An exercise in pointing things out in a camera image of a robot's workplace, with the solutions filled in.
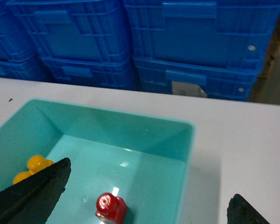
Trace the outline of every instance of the red toy block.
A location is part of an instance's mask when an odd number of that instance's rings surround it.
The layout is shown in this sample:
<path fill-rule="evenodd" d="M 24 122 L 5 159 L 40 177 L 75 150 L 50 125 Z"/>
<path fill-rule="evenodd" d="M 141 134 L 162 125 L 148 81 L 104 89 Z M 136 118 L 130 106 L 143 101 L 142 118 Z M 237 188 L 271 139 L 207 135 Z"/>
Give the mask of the red toy block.
<path fill-rule="evenodd" d="M 105 224 L 122 224 L 127 205 L 121 197 L 111 193 L 103 193 L 97 200 L 95 215 Z"/>

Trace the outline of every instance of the white table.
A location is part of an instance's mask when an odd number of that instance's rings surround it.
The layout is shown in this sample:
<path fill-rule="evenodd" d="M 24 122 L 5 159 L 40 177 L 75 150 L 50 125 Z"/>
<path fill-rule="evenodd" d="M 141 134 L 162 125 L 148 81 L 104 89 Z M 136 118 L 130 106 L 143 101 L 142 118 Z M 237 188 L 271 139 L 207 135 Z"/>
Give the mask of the white table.
<path fill-rule="evenodd" d="M 268 222 L 280 224 L 280 106 L 0 78 L 0 125 L 31 98 L 193 122 L 180 223 L 227 223 L 229 200 L 239 193 Z"/>

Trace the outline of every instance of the red object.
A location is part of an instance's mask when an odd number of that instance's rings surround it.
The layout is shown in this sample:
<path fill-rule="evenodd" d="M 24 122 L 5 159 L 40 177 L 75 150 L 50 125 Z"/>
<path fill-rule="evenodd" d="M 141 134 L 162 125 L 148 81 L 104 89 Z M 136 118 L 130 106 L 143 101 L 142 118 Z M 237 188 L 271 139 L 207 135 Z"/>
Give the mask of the red object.
<path fill-rule="evenodd" d="M 97 200 L 95 215 L 105 224 L 122 224 L 127 205 L 121 197 L 111 193 L 103 193 Z"/>

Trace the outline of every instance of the teal plastic bin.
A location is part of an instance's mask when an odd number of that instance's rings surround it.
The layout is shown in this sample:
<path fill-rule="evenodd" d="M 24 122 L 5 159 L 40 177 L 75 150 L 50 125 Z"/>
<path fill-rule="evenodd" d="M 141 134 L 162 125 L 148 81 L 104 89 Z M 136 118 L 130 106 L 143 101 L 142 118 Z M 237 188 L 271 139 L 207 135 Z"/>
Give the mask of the teal plastic bin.
<path fill-rule="evenodd" d="M 177 224 L 195 128 L 187 121 L 34 99 L 0 128 L 0 191 L 36 154 L 71 159 L 47 224 L 100 224 L 104 192 L 128 205 L 125 224 Z"/>

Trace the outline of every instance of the stacked crates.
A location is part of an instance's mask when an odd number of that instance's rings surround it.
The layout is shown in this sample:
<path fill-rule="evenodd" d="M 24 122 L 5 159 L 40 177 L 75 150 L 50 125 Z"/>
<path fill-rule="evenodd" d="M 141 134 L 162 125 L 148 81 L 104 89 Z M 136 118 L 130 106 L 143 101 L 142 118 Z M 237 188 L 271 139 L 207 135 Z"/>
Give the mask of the stacked crates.
<path fill-rule="evenodd" d="M 197 84 L 211 98 L 248 99 L 280 0 L 124 0 L 144 91 Z"/>
<path fill-rule="evenodd" d="M 19 21 L 0 0 L 0 77 L 54 82 Z"/>
<path fill-rule="evenodd" d="M 126 12 L 117 0 L 10 0 L 40 59 L 63 84 L 138 90 Z"/>

